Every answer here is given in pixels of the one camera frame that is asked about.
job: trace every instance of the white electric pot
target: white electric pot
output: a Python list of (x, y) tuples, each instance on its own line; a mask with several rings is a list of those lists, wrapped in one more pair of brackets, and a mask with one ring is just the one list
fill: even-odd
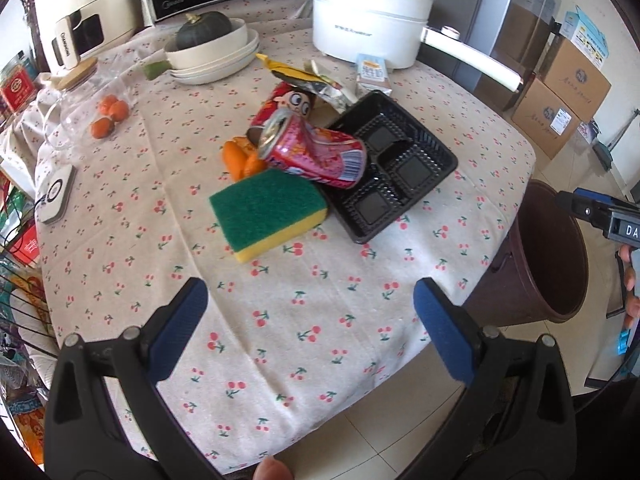
[(350, 62), (358, 54), (382, 57), (389, 69), (397, 69), (414, 64), (420, 43), (425, 43), (516, 91), (522, 82), (518, 73), (458, 41), (452, 28), (427, 27), (434, 1), (314, 0), (314, 46)]

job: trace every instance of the pumpkin stem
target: pumpkin stem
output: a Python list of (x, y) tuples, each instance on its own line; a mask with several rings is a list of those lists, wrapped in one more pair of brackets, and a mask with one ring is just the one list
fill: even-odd
[(187, 18), (188, 23), (196, 23), (200, 20), (200, 16), (198, 14), (191, 14), (190, 12), (185, 13), (185, 17)]

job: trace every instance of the tile floor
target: tile floor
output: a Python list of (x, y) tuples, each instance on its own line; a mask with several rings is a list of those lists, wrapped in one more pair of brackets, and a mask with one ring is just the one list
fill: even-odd
[[(585, 187), (622, 198), (610, 174), (602, 171), (587, 144), (574, 135), (549, 160), (534, 144), (534, 178), (556, 190)], [(511, 326), (511, 338), (536, 340), (551, 333), (558, 341), (572, 392), (588, 391), (584, 379), (600, 347), (607, 310), (620, 305), (615, 245), (582, 224), (590, 263), (590, 282), (580, 312), (564, 324), (534, 322)], [(622, 316), (618, 316), (622, 325)], [(287, 449), (279, 458), (296, 480), (391, 480), (411, 462), (435, 434), (462, 392), (433, 346), (350, 409)]]

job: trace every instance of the table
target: table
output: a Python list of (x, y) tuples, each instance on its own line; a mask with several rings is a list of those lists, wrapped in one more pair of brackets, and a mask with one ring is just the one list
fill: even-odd
[[(238, 0), (215, 8), (252, 23), (262, 51), (297, 66), (319, 56), (301, 0)], [(207, 312), (169, 380), (166, 403), (222, 472), (279, 452), (353, 404), (430, 341), (412, 306), (432, 276), (462, 304), (513, 222), (534, 165), (527, 141), (468, 92), (417, 63), (390, 76), (392, 97), (449, 146), (458, 170), (369, 244), (334, 216), (241, 265), (207, 198), (230, 184), (222, 143), (242, 135), (278, 82), (258, 60), (205, 86), (147, 82), (173, 29), (145, 31), (100, 58), (126, 69), (132, 116), (88, 152), (38, 150), (36, 184), (64, 156), (79, 168), (64, 218), (38, 224), (47, 300), (59, 341), (117, 336), (143, 324), (188, 276), (209, 287)], [(352, 67), (321, 62), (345, 83)], [(121, 393), (115, 409), (149, 454)]]

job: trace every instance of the black plastic tray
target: black plastic tray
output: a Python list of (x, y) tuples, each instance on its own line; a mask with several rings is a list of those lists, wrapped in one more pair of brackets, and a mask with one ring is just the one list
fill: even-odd
[(458, 166), (449, 148), (379, 91), (364, 96), (329, 129), (362, 139), (367, 147), (367, 168), (359, 183), (351, 189), (322, 186), (357, 244), (391, 225)]

